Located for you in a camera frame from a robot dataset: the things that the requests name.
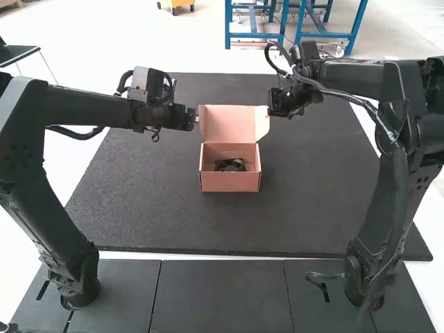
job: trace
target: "pink cardboard box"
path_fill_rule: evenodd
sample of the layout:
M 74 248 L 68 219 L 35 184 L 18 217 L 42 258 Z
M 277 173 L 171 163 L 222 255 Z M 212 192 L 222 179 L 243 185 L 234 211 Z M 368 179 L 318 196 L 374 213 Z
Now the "pink cardboard box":
M 202 192 L 258 192 L 261 159 L 257 143 L 270 129 L 266 106 L 200 105 Z M 217 160 L 243 158 L 247 171 L 215 171 Z

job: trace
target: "black fan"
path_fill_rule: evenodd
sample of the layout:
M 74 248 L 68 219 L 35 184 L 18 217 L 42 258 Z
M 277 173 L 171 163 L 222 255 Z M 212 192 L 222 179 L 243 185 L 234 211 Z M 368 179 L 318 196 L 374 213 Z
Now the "black fan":
M 216 161 L 216 171 L 247 171 L 247 168 L 243 159 L 234 158 L 232 160 Z

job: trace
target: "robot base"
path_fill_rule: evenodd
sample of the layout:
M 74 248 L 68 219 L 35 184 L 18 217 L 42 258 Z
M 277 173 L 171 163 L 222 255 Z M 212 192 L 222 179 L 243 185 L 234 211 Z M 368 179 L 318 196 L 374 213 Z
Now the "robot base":
M 405 266 L 357 327 L 340 280 L 326 293 L 305 281 L 306 271 L 341 270 L 341 260 L 101 260 L 101 295 L 70 312 L 42 267 L 12 322 L 23 333 L 436 332 Z

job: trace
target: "chair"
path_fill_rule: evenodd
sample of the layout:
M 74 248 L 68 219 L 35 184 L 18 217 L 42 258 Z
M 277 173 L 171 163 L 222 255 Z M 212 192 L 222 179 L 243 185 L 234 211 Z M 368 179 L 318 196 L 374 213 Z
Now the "chair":
M 51 68 L 48 66 L 48 63 L 46 62 L 42 52 L 40 51 L 39 46 L 8 45 L 0 36 L 0 68 L 15 64 L 21 76 L 22 72 L 20 71 L 20 67 L 17 62 L 37 52 L 40 53 L 40 56 L 42 57 L 46 67 L 48 67 L 49 71 L 51 72 L 55 83 L 58 84 L 53 71 L 51 71 Z

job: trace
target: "chair leg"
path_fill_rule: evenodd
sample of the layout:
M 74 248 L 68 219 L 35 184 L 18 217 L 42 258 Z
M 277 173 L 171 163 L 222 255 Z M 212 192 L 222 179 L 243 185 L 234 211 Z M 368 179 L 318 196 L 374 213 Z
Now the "chair leg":
M 19 70 L 19 75 L 22 76 L 22 71 L 20 70 L 18 62 L 15 63 L 15 66 L 17 66 L 17 69 Z
M 46 64 L 46 67 L 48 67 L 49 71 L 51 72 L 51 75 L 53 76 L 53 79 L 54 79 L 56 85 L 59 85 L 59 84 L 58 84 L 58 81 L 57 81 L 57 79 L 56 79 L 56 77 L 54 76 L 53 71 L 51 71 L 51 68 L 50 68 L 50 66 L 48 65 L 48 63 L 46 62 L 46 59 L 44 58 L 42 52 L 39 51 L 39 53 L 40 53 L 40 56 L 42 57 L 44 63 Z

